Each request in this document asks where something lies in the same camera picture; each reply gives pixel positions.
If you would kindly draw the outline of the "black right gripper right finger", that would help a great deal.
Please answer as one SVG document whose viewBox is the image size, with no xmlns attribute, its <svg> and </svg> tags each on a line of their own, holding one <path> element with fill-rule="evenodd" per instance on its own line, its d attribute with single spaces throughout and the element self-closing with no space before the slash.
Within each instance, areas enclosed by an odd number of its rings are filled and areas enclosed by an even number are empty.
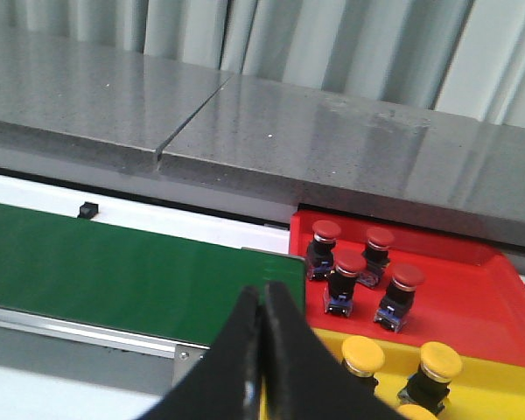
<svg viewBox="0 0 525 420">
<path fill-rule="evenodd" d="M 264 286 L 261 352 L 269 419 L 402 417 L 340 365 L 281 282 Z"/>
</svg>

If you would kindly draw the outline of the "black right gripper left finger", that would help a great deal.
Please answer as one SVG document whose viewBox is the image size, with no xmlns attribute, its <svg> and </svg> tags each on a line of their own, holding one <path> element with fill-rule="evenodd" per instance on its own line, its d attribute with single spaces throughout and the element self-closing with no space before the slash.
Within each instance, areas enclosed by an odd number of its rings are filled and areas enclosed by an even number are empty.
<svg viewBox="0 0 525 420">
<path fill-rule="evenodd" d="M 210 348 L 144 419 L 257 419 L 262 374 L 259 292 L 244 288 Z"/>
</svg>

